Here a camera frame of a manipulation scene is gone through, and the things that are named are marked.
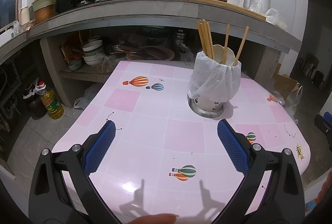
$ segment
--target cooking oil bottle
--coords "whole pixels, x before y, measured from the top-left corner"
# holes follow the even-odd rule
[[[63,107],[54,95],[54,91],[47,91],[46,85],[43,81],[39,82],[36,90],[40,93],[41,102],[44,104],[50,118],[58,119],[63,114]]]

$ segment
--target pink tablecloth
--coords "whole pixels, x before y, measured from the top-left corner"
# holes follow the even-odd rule
[[[114,212],[131,217],[174,213],[180,216],[179,222],[210,223],[243,179],[217,136],[217,124],[223,118],[239,133],[255,133],[255,142],[267,150],[290,148],[300,173],[307,168],[310,149],[298,127],[250,78],[241,78],[238,93],[225,104],[220,118],[207,119],[192,112],[187,102],[192,65],[121,61],[55,145],[53,152],[82,144],[110,115],[118,129],[116,137],[90,179]],[[148,79],[146,86],[159,83],[163,90],[123,84],[139,76]],[[132,83],[144,84],[144,80]],[[187,176],[175,170],[187,165]],[[264,187],[269,174],[263,177]],[[64,176],[73,200],[79,202],[68,174]],[[257,209],[264,191],[259,188],[249,212]]]

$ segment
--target wooden cutting board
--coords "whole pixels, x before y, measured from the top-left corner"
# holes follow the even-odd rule
[[[225,3],[225,2],[222,2],[222,1],[219,1],[219,0],[191,0],[191,1],[197,1],[197,2],[202,3],[202,4],[203,3],[213,4],[213,5],[216,5],[218,7],[222,7],[224,9],[229,9],[231,11],[236,11],[236,12],[254,17],[254,18],[262,20],[262,21],[265,21],[265,19],[266,19],[266,17],[263,16],[263,15],[257,14],[255,12],[249,11],[245,8],[241,8],[239,6],[236,6],[236,5],[233,5],[233,4],[230,4],[230,3]]]

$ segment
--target screw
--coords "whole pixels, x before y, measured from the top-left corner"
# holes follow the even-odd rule
[[[49,150],[47,148],[43,149],[43,151],[41,152],[41,154],[43,156],[46,156],[49,153]]]
[[[262,149],[262,147],[259,145],[259,144],[253,144],[252,148],[255,150],[255,151],[260,151]]]
[[[285,152],[285,154],[287,154],[289,156],[292,154],[292,151],[290,149],[288,149],[288,148],[285,148],[284,152]]]
[[[72,149],[74,152],[77,152],[77,151],[79,151],[79,150],[81,149],[81,146],[80,146],[79,144],[75,144],[75,145],[72,146],[71,149]]]

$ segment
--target kitchen counter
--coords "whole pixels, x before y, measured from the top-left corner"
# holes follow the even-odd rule
[[[298,52],[302,42],[289,33],[240,12],[209,3],[191,0],[110,0],[82,6],[44,21],[29,31],[12,38],[0,47],[0,64],[36,39],[62,33],[109,26],[173,26],[196,29],[196,21],[210,22],[212,32],[242,38],[246,26],[247,39],[277,51]]]

